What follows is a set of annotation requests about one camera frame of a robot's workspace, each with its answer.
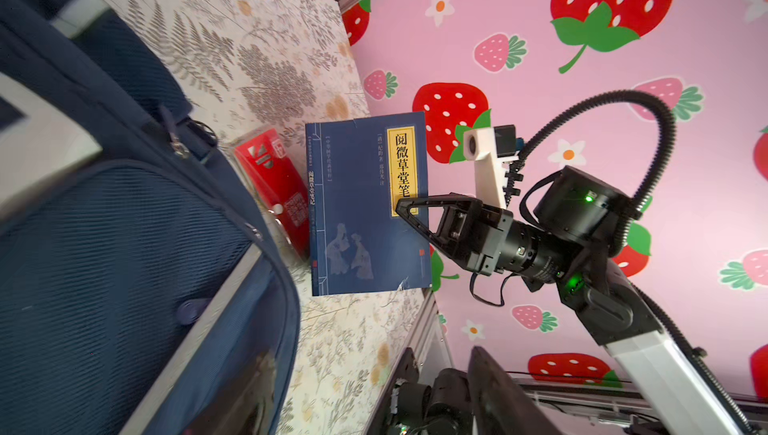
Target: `illustration of two figures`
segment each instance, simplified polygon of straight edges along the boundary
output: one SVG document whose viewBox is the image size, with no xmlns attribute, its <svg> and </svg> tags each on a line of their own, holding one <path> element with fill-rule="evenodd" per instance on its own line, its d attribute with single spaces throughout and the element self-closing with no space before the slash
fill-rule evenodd
<svg viewBox="0 0 768 435">
<path fill-rule="evenodd" d="M 347 273 L 350 270 L 357 268 L 355 276 L 362 280 L 373 280 L 373 269 L 371 267 L 370 253 L 362 246 L 362 237 L 356 233 L 352 234 L 352 240 L 355 242 L 357 252 L 352 259 L 352 265 L 347 264 L 342 252 L 347 248 L 350 248 L 350 239 L 346 237 L 346 227 L 340 223 L 336 227 L 336 238 L 331 240 L 331 243 L 326 247 L 326 257 L 330 261 L 330 272 L 333 275 L 340 275 Z"/>
</svg>

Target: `floral tablecloth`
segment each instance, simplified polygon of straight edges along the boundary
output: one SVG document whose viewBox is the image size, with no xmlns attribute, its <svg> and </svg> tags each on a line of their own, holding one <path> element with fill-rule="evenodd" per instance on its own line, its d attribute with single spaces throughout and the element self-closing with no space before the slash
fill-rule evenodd
<svg viewBox="0 0 768 435">
<path fill-rule="evenodd" d="M 304 124 L 369 116 L 333 0 L 106 0 L 169 67 L 224 144 L 277 128 L 306 170 Z M 419 290 L 311 296 L 278 433 L 360 433 L 422 303 Z"/>
</svg>

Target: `robotic arm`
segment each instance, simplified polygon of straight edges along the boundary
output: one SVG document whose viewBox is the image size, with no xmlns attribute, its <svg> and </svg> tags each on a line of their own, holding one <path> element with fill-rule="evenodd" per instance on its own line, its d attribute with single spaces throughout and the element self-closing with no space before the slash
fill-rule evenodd
<svg viewBox="0 0 768 435">
<path fill-rule="evenodd" d="M 658 121 L 659 142 L 648 173 L 634 196 L 586 172 L 566 166 L 537 182 L 521 200 L 515 220 L 505 208 L 520 191 L 520 170 L 548 135 L 575 116 L 603 104 L 632 103 L 647 108 Z M 674 323 L 648 296 L 632 285 L 610 259 L 626 243 L 632 220 L 650 197 L 674 145 L 675 122 L 658 98 L 621 90 L 587 99 L 563 112 L 514 154 L 514 126 L 469 130 L 464 147 L 475 162 L 478 198 L 450 194 L 402 199 L 397 213 L 457 265 L 472 272 L 470 292 L 487 305 L 504 306 L 475 295 L 479 275 L 511 272 L 529 291 L 554 285 L 601 345 L 631 376 L 666 428 L 679 435 L 757 433 L 706 368 Z M 511 165 L 506 174 L 502 162 Z M 526 202 L 551 184 L 532 213 Z M 411 208 L 444 209 L 436 232 L 411 215 Z"/>
</svg>

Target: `strawberry stem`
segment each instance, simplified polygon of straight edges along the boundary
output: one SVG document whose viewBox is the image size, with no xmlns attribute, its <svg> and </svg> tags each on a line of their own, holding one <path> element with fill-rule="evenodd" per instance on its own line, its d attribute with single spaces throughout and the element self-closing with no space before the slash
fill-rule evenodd
<svg viewBox="0 0 768 435">
<path fill-rule="evenodd" d="M 566 72 L 568 72 L 571 69 L 571 66 L 573 66 L 576 63 L 576 60 L 578 60 L 578 58 L 584 53 L 584 50 L 586 50 L 586 48 L 587 48 L 587 45 L 585 44 L 584 46 L 581 47 L 581 50 L 578 52 L 578 54 L 576 54 L 574 58 L 571 59 L 570 62 L 560 67 L 558 69 L 560 73 L 565 74 Z"/>
</svg>

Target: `blue book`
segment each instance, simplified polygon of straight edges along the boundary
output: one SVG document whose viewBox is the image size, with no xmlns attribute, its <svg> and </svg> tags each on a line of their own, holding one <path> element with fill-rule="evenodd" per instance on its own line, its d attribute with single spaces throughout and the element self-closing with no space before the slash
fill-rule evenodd
<svg viewBox="0 0 768 435">
<path fill-rule="evenodd" d="M 306 159 L 312 295 L 428 287 L 429 243 L 395 213 L 428 194 L 424 113 L 308 123 Z"/>
</svg>

